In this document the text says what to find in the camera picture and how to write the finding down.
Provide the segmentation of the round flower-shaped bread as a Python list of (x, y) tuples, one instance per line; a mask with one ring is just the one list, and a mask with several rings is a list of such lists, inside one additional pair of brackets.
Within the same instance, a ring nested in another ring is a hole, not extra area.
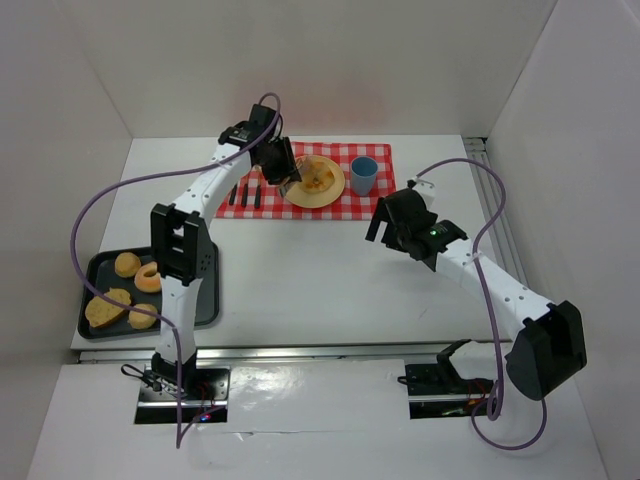
[(335, 176), (328, 163), (322, 159), (309, 157), (309, 171), (300, 182), (300, 189), (307, 194), (327, 191), (335, 183)]

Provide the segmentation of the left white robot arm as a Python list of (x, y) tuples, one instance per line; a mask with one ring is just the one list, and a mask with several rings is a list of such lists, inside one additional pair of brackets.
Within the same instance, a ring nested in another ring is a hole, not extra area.
[(291, 142), (281, 135), (281, 114), (261, 103), (252, 106), (248, 120), (221, 133), (212, 162), (182, 195), (151, 211), (151, 255), (161, 277), (165, 319), (152, 371), (184, 391), (197, 382), (195, 327), (214, 321), (220, 311), (219, 249), (209, 226), (254, 168), (283, 190), (301, 180)]

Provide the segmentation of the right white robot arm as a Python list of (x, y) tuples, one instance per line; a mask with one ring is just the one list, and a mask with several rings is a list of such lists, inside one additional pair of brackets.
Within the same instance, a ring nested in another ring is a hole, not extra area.
[(433, 272), (491, 306), (496, 324), (511, 339), (509, 347), (458, 341), (438, 358), (448, 375), (461, 380), (498, 378), (503, 360), (513, 386), (539, 401), (587, 364), (582, 316), (569, 301), (554, 304), (529, 290), (484, 254), (474, 251), (463, 230), (438, 220), (424, 197), (405, 188), (379, 199), (366, 234), (408, 254)]

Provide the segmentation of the oval bread slice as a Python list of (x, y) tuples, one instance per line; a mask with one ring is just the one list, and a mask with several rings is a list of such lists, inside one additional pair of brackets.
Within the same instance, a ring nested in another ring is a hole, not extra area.
[[(117, 303), (131, 306), (131, 294), (121, 288), (110, 288), (104, 295)], [(125, 316), (127, 310), (107, 302), (101, 297), (94, 296), (85, 307), (85, 317), (92, 328), (104, 328)]]

